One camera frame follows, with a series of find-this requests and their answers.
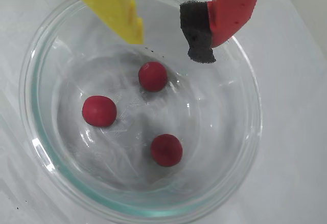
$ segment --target white table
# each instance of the white table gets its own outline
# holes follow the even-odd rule
[[[65,0],[0,0],[0,223],[108,223],[56,189],[27,146],[18,108],[25,50]],[[289,0],[259,0],[237,35],[255,69],[264,130],[242,187],[197,224],[327,222],[327,62]]]

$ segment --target red clay ball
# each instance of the red clay ball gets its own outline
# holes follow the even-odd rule
[[[116,120],[117,108],[107,97],[91,96],[84,102],[82,115],[84,120],[92,126],[108,127]]]
[[[158,165],[172,167],[182,159],[183,148],[175,136],[160,135],[151,144],[151,155]]]
[[[159,62],[145,63],[138,72],[141,86],[149,92],[158,92],[167,84],[167,70]]]

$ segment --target glass bowl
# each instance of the glass bowl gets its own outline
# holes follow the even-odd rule
[[[20,81],[20,108],[31,145],[51,179],[76,203],[119,223],[186,223],[220,206],[240,185],[262,131],[249,60],[233,37],[199,64],[179,22],[185,0],[136,0],[145,44],[124,43],[79,0],[57,8],[37,31]],[[159,61],[169,82],[148,93],[138,70]],[[109,128],[82,118],[85,99],[111,98]],[[150,155],[163,133],[183,146],[170,168]]]

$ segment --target red plastic piece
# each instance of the red plastic piece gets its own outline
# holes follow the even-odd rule
[[[215,48],[239,31],[251,18],[256,0],[213,0],[208,2],[210,29]]]

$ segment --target yellow plastic piece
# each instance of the yellow plastic piece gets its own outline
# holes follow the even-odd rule
[[[143,44],[143,23],[135,0],[82,0],[107,26],[130,44]]]

